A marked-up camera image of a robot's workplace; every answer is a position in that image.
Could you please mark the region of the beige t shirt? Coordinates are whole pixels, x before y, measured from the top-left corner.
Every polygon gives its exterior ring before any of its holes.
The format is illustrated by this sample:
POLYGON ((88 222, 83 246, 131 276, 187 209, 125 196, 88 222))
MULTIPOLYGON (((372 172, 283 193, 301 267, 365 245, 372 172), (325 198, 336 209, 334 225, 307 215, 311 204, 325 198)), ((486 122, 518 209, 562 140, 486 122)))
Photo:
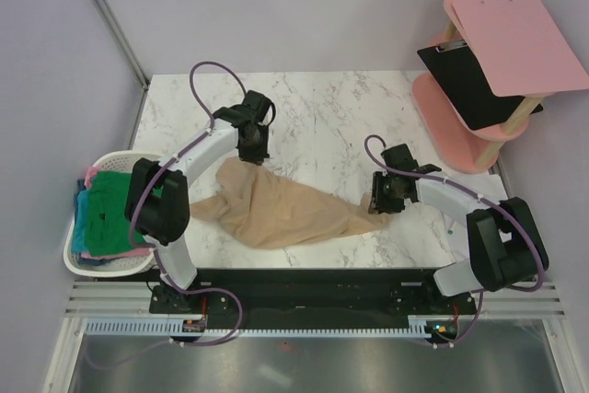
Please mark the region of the beige t shirt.
POLYGON ((389 214, 368 212, 370 196, 358 204, 319 191, 267 168, 228 158, 218 168, 220 191, 191 205, 191 216, 218 223, 253 249, 283 249, 386 227, 389 214))

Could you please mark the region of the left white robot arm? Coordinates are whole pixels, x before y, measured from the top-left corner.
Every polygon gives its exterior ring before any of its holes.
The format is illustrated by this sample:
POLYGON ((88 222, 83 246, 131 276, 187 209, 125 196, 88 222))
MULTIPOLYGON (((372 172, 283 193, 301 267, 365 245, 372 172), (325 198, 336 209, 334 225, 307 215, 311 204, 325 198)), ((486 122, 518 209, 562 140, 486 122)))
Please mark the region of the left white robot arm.
POLYGON ((172 288, 170 303, 191 313, 202 302, 202 291, 192 282, 197 267, 185 239, 191 213, 189 187, 222 156, 236 150, 238 158, 261 165, 268 157, 269 128, 276 116, 274 103, 250 90, 241 103, 222 107, 212 120, 176 153, 157 160, 145 157, 133 165, 125 205, 130 222, 129 242, 136 234, 154 251, 162 279, 172 288))

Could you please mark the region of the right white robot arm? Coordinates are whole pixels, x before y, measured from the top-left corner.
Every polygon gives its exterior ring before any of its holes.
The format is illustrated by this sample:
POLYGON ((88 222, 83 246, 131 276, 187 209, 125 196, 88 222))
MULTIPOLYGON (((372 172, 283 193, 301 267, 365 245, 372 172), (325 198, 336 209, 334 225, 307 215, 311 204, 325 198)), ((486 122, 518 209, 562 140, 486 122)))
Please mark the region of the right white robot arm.
POLYGON ((494 201, 450 178, 433 164, 419 165, 405 144, 376 157, 364 140, 366 154, 381 170, 373 176, 369 208, 398 214, 405 201, 440 211, 466 229, 468 256, 433 273, 422 289, 423 306, 445 312, 455 295, 510 289, 533 293, 546 281, 549 257, 527 203, 513 197, 494 201))

